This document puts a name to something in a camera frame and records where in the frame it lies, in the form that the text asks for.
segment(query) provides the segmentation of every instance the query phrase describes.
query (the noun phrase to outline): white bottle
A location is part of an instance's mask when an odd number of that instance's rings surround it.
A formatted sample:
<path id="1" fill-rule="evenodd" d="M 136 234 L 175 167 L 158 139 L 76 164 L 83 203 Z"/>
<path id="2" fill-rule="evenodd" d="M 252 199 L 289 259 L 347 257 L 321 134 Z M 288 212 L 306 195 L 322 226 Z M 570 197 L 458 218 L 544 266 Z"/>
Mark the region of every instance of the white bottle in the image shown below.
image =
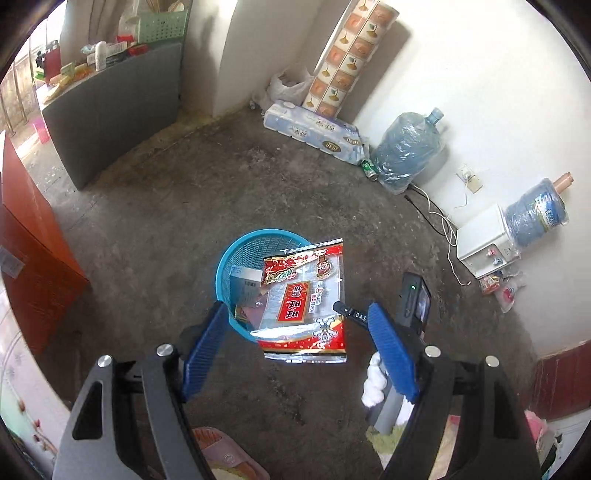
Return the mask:
<path id="1" fill-rule="evenodd" d="M 100 41 L 95 48 L 96 71 L 99 72 L 107 68 L 107 43 Z"/>

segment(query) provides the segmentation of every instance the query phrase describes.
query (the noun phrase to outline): blue gripper pad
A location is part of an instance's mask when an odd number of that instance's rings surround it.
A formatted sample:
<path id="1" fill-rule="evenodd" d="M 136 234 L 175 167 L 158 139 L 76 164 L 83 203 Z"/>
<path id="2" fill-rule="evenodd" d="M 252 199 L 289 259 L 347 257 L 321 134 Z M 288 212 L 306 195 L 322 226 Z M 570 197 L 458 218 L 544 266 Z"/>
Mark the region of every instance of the blue gripper pad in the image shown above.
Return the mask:
<path id="1" fill-rule="evenodd" d="M 419 389 L 413 360 L 408 356 L 396 330 L 390 323 L 388 314 L 378 303 L 372 303 L 369 306 L 368 326 L 394 388 L 409 402 L 414 403 L 418 398 Z"/>
<path id="2" fill-rule="evenodd" d="M 198 394 L 205 383 L 213 358 L 216 356 L 228 326 L 226 305 L 221 301 L 216 302 L 209 312 L 206 322 L 208 324 L 205 331 L 191 348 L 183 366 L 183 385 L 181 387 L 183 401 Z"/>

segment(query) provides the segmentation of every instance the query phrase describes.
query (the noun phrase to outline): red snack package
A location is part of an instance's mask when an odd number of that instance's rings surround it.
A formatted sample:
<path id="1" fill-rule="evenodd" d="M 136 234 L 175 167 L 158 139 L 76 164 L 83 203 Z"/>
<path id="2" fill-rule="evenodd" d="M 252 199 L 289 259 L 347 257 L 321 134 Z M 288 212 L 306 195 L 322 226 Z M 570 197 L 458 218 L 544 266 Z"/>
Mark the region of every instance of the red snack package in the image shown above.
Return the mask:
<path id="1" fill-rule="evenodd" d="M 344 363 L 343 240 L 310 245 L 264 259 L 268 291 L 261 326 L 251 332 L 265 358 L 288 363 Z"/>

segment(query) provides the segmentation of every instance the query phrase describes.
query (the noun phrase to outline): barcode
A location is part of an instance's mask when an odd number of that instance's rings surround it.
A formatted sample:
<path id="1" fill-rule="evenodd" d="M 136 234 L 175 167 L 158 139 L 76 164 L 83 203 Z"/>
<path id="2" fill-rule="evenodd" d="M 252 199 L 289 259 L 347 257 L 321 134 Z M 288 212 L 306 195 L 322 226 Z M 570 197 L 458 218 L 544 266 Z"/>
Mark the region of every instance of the barcode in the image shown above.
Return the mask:
<path id="1" fill-rule="evenodd" d="M 23 262 L 0 245 L 0 268 L 6 275 L 17 278 L 24 266 Z"/>

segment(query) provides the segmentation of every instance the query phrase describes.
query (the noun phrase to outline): gray floor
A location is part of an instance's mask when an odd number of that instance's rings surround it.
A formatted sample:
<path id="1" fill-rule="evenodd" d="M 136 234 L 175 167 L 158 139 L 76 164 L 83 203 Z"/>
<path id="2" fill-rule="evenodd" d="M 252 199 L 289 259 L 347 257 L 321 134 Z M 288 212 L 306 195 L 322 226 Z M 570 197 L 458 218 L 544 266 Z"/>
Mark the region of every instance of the gray floor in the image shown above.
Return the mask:
<path id="1" fill-rule="evenodd" d="M 220 256 L 259 228 L 313 242 L 343 237 L 346 301 L 358 309 L 378 299 L 393 310 L 402 272 L 422 274 L 434 298 L 426 340 L 460 359 L 498 356 L 527 395 L 528 335 L 477 285 L 457 284 L 445 239 L 402 196 L 266 130 L 257 112 L 154 145 L 134 149 L 82 192 L 51 144 L 25 161 L 92 284 L 39 358 L 66 401 L 99 355 L 134 359 L 199 322 L 215 297 Z M 347 327 L 347 363 L 326 366 L 266 361 L 230 331 L 202 395 L 187 405 L 191 423 L 231 435 L 274 479 L 377 478 L 359 400 L 374 348 L 366 332 Z"/>

